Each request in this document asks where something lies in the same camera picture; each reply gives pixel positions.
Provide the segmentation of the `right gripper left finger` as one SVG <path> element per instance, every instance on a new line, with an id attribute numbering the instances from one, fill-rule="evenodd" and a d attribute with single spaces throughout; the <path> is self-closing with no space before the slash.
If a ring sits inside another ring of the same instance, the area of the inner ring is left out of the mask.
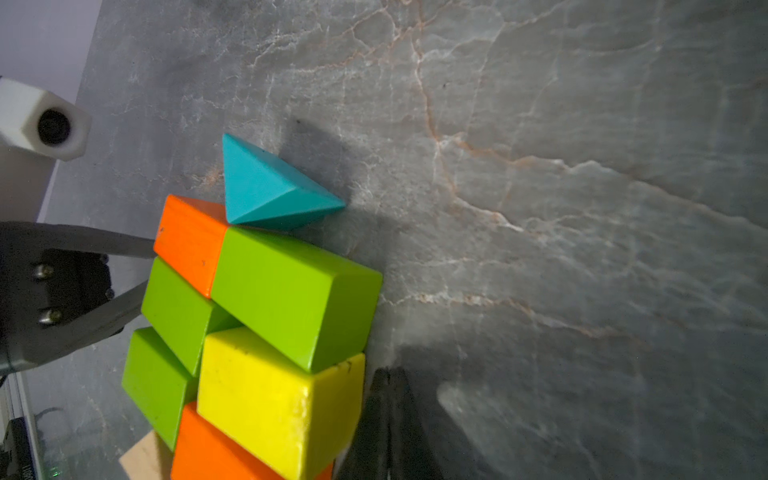
<path id="1" fill-rule="evenodd" d="M 388 478 L 391 400 L 389 369 L 379 368 L 336 479 Z"/>

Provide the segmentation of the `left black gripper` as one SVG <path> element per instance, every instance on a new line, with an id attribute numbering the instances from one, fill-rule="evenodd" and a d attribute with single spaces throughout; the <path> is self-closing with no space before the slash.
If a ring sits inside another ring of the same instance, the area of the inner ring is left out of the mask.
<path id="1" fill-rule="evenodd" d="M 1 223 L 2 375 L 107 339 L 139 316 L 148 282 L 113 299 L 107 255 L 151 259 L 154 240 L 85 226 Z"/>

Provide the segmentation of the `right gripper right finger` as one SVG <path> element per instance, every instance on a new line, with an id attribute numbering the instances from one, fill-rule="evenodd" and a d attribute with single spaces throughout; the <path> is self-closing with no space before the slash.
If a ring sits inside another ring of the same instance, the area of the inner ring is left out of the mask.
<path id="1" fill-rule="evenodd" d="M 405 370 L 389 372 L 391 479 L 443 479 L 418 415 Z"/>

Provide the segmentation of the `yellow block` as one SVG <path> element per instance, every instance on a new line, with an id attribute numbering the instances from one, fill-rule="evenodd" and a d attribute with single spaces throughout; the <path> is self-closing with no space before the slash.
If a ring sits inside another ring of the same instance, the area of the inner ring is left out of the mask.
<path id="1" fill-rule="evenodd" d="M 198 414 L 285 479 L 313 479 L 350 444 L 364 354 L 312 374 L 246 327 L 208 335 Z"/>

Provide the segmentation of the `green block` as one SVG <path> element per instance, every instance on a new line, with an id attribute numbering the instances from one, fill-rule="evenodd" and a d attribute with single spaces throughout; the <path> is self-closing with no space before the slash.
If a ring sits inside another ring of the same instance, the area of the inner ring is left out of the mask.
<path id="1" fill-rule="evenodd" d="M 294 237 L 231 227 L 212 299 L 303 370 L 364 351 L 380 272 Z"/>
<path id="2" fill-rule="evenodd" d="M 242 326 L 160 257 L 152 264 L 141 312 L 194 377 L 200 375 L 205 338 Z"/>
<path id="3" fill-rule="evenodd" d="M 196 399 L 198 378 L 186 370 L 152 327 L 133 332 L 122 387 L 174 451 L 184 407 Z"/>

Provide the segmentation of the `orange block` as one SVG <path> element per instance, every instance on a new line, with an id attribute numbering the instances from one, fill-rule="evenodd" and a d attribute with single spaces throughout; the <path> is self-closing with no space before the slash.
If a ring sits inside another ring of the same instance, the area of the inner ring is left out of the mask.
<path id="1" fill-rule="evenodd" d="M 210 424 L 187 404 L 180 421 L 171 479 L 281 479 L 281 476 Z"/>
<path id="2" fill-rule="evenodd" d="M 157 235 L 155 253 L 205 298 L 211 293 L 229 223 L 225 206 L 169 195 Z"/>

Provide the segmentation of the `tan wooden triangle block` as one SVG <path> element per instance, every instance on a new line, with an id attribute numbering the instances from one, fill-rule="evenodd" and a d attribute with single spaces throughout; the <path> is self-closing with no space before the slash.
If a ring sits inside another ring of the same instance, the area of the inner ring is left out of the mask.
<path id="1" fill-rule="evenodd" d="M 131 480 L 170 480 L 173 452 L 150 431 L 120 457 L 119 463 Z"/>

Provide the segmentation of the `teal small block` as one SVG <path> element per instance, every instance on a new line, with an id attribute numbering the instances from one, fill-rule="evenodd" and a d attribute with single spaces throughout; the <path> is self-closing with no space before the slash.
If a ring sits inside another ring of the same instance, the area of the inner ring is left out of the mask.
<path id="1" fill-rule="evenodd" d="M 233 225 L 288 231 L 346 207 L 299 170 L 260 147 L 222 136 L 225 210 Z"/>

